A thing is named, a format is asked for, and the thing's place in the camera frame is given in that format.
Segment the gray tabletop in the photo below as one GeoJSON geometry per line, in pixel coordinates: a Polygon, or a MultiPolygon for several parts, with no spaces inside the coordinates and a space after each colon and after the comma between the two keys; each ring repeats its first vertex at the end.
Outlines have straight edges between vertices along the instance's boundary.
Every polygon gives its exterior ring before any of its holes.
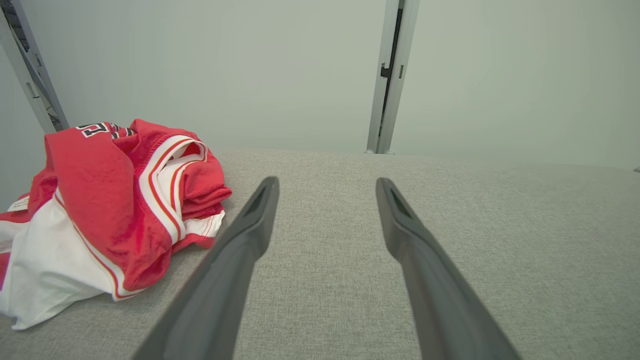
{"type": "MultiPolygon", "coordinates": [[[[238,358],[418,358],[376,178],[391,178],[525,359],[640,352],[640,174],[283,151],[216,154],[234,194],[221,231],[263,177],[280,178],[271,245],[255,267],[238,358]]],[[[189,247],[140,295],[78,302],[22,332],[0,316],[3,357],[130,355],[205,254],[189,247]]]]}

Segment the sports jersey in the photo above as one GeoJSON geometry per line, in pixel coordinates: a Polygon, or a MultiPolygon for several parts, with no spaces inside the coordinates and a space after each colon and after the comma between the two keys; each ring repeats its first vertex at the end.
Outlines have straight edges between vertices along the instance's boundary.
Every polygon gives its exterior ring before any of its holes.
{"type": "Polygon", "coordinates": [[[0,214],[0,311],[13,329],[101,293],[127,299],[162,278],[173,253],[213,246],[231,190],[194,133],[137,119],[44,141],[28,208],[0,214]]]}

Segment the clothing tag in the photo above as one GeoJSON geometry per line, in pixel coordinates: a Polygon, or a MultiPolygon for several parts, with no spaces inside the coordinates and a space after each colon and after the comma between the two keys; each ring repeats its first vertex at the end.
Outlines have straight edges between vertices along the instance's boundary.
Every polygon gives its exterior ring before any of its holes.
{"type": "Polygon", "coordinates": [[[11,206],[9,206],[9,210],[7,211],[27,210],[28,207],[29,207],[29,196],[25,196],[22,199],[11,204],[11,206]]]}

